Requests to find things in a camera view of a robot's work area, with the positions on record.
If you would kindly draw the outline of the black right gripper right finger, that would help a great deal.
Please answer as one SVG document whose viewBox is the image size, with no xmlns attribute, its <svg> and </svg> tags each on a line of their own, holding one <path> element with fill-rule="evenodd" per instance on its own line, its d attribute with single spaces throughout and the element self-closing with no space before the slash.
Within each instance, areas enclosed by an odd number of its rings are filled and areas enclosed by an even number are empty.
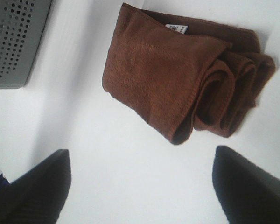
<svg viewBox="0 0 280 224">
<path fill-rule="evenodd" d="M 216 148 L 212 182 L 230 224 L 280 224 L 280 179 L 228 146 Z"/>
</svg>

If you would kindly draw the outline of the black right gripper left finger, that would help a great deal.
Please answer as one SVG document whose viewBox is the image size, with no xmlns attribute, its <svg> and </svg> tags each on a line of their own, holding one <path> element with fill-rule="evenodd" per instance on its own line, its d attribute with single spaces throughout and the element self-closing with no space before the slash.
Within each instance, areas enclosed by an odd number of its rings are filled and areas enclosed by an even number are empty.
<svg viewBox="0 0 280 224">
<path fill-rule="evenodd" d="M 0 189 L 0 224 L 55 224 L 70 186 L 70 153 L 58 149 Z"/>
</svg>

